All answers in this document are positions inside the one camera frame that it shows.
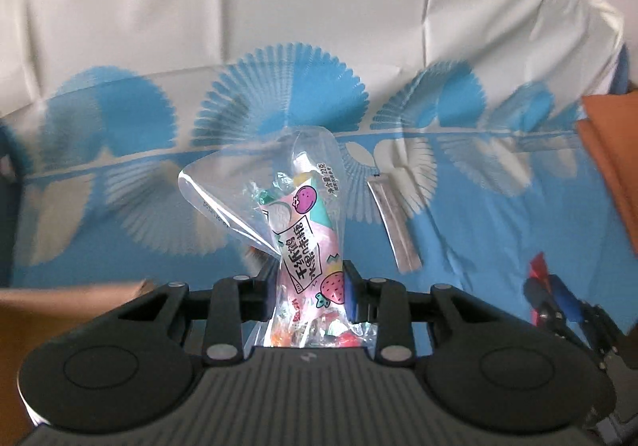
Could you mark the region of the clear bag of candies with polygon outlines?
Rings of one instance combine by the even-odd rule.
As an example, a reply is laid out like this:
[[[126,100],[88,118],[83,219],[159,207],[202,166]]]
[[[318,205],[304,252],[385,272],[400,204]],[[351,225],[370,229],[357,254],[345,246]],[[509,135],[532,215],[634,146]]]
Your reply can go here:
[[[275,302],[253,340],[265,347],[369,347],[376,328],[346,314],[347,180],[334,135],[281,129],[183,168],[184,199],[278,263]]]

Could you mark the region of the small red packet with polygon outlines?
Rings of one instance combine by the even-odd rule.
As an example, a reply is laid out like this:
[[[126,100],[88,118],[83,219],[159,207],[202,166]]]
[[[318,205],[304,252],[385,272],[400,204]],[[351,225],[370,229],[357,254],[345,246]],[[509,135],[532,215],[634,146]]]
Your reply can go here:
[[[543,253],[539,253],[530,261],[529,276],[539,281],[542,286],[550,291],[549,273]]]

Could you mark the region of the silver foil stick packet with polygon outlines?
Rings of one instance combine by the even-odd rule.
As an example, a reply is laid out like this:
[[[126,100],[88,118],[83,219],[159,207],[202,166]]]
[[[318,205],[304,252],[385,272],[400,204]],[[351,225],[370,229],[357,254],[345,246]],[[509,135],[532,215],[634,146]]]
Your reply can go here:
[[[422,268],[422,260],[410,235],[407,217],[386,174],[370,176],[366,181],[380,213],[395,263],[401,274]]]

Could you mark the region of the open cardboard box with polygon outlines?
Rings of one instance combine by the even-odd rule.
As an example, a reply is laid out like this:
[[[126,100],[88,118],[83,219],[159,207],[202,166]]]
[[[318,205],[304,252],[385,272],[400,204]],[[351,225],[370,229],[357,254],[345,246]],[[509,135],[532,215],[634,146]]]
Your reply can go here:
[[[149,281],[1,291],[1,443],[16,444],[32,429],[18,394],[26,355],[47,340],[151,292]]]

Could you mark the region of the blue white patterned cover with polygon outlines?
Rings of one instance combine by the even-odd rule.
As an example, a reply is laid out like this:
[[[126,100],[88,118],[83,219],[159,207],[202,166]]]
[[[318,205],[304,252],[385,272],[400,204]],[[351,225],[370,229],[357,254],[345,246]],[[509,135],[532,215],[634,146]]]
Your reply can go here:
[[[637,259],[577,136],[625,82],[605,0],[1,0],[1,149],[17,169],[14,287],[246,270],[181,170],[322,126],[339,142],[345,256],[397,277],[368,180],[392,181],[421,266],[527,318],[529,261],[623,328]]]

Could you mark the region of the blue fabric sofa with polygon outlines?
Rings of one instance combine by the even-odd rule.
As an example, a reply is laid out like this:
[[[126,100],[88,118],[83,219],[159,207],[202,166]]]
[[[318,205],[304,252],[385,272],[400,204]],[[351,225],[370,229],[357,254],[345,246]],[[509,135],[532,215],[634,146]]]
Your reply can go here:
[[[14,246],[17,236],[18,217],[23,193],[24,161],[18,154],[9,127],[1,125],[1,287],[12,282]]]

